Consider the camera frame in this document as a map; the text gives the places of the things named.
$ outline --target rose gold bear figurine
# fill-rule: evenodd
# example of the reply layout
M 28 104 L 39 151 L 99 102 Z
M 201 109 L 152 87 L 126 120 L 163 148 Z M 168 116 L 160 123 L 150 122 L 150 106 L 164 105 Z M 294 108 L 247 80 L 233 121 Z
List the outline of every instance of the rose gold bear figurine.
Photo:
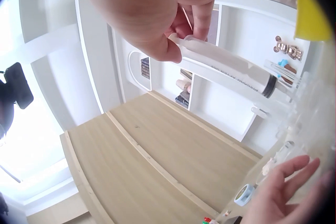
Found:
M 284 54 L 288 54 L 289 57 L 292 59 L 297 59 L 298 61 L 301 61 L 303 51 L 300 51 L 299 48 L 295 45 L 289 45 L 285 44 L 284 42 L 281 41 L 280 36 L 275 37 L 276 40 L 276 46 L 274 46 L 273 50 L 278 53 L 282 51 Z

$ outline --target yellow object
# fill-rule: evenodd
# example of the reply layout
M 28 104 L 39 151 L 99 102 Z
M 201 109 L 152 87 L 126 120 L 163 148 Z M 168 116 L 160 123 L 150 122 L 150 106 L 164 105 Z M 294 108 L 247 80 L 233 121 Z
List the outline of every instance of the yellow object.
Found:
M 310 41 L 331 39 L 331 27 L 317 0 L 297 0 L 294 37 Z

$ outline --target wooden edge strip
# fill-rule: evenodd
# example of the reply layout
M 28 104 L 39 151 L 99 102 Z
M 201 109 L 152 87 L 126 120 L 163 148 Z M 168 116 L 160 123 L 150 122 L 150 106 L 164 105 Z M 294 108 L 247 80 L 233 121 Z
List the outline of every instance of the wooden edge strip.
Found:
M 91 202 L 84 201 L 86 207 L 88 208 L 90 214 L 95 219 L 97 223 L 102 224 L 115 224 L 111 217 L 108 215 L 102 204 L 100 203 L 99 199 L 97 198 L 95 192 L 93 191 L 92 187 L 87 180 L 83 169 L 79 163 L 79 160 L 76 156 L 75 150 L 73 149 L 73 145 L 69 136 L 68 131 L 64 132 L 64 138 L 61 137 L 61 142 L 63 149 L 65 152 L 68 153 L 68 157 L 66 160 L 68 162 L 69 168 L 71 173 L 76 172 L 77 174 L 72 175 L 78 191 L 81 197 L 87 200 L 91 200 Z
M 113 124 L 119 129 L 119 131 L 124 135 L 124 137 L 130 142 L 131 145 L 150 163 L 165 179 L 167 179 L 176 189 L 178 189 L 182 194 L 184 194 L 188 199 L 200 207 L 203 211 L 210 215 L 211 218 L 215 219 L 219 213 L 198 198 L 195 194 L 190 192 L 186 187 L 179 183 L 169 172 L 167 172 L 158 162 L 156 162 L 147 153 L 134 138 L 125 130 L 125 128 L 119 123 L 119 121 L 113 116 L 113 114 L 108 111 L 106 115 L 111 119 Z
M 185 111 L 179 109 L 178 107 L 176 107 L 175 105 L 171 104 L 170 102 L 166 101 L 165 99 L 163 99 L 162 97 L 160 97 L 159 95 L 157 95 L 155 92 L 148 92 L 151 96 L 155 97 L 156 99 L 158 99 L 159 101 L 161 101 L 162 103 L 166 104 L 168 107 L 170 107 L 171 109 L 175 110 L 176 112 L 178 112 L 180 115 L 184 116 L 185 118 L 187 118 L 188 120 L 190 120 L 191 122 L 195 123 L 197 126 L 203 128 L 204 130 L 206 130 L 207 132 L 209 132 L 211 135 L 217 137 L 218 139 L 220 139 L 221 141 L 223 141 L 224 143 L 226 143 L 227 145 L 231 146 L 232 148 L 234 148 L 235 150 L 239 151 L 240 153 L 242 153 L 243 155 L 247 156 L 248 158 L 250 158 L 251 160 L 258 162 L 260 159 L 258 157 L 256 157 L 255 155 L 253 155 L 252 153 L 248 152 L 247 150 L 243 149 L 242 147 L 240 147 L 239 145 L 235 144 L 234 142 L 226 139 L 223 135 L 221 135 L 220 133 L 216 132 L 215 130 L 213 130 L 212 128 L 208 127 L 207 125 L 205 125 L 204 123 L 200 122 L 199 120 L 197 120 L 196 118 L 190 116 L 188 113 L 186 113 Z

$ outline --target blue clip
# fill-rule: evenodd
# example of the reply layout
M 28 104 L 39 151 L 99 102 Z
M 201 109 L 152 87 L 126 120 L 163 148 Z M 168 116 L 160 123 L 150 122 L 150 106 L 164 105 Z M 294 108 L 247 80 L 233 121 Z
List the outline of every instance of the blue clip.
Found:
M 288 60 L 287 60 L 287 59 L 283 59 L 282 61 L 278 62 L 277 64 L 278 64 L 279 66 L 285 67 L 285 65 L 288 64 Z

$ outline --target fingernail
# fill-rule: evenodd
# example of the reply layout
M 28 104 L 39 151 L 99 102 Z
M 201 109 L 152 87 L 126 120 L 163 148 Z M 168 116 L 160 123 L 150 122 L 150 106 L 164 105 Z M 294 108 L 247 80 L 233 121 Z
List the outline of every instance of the fingernail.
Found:
M 326 172 L 325 174 L 323 174 L 321 178 L 323 186 L 326 188 L 329 188 L 334 178 L 335 178 L 335 172 L 333 170 L 330 170 Z

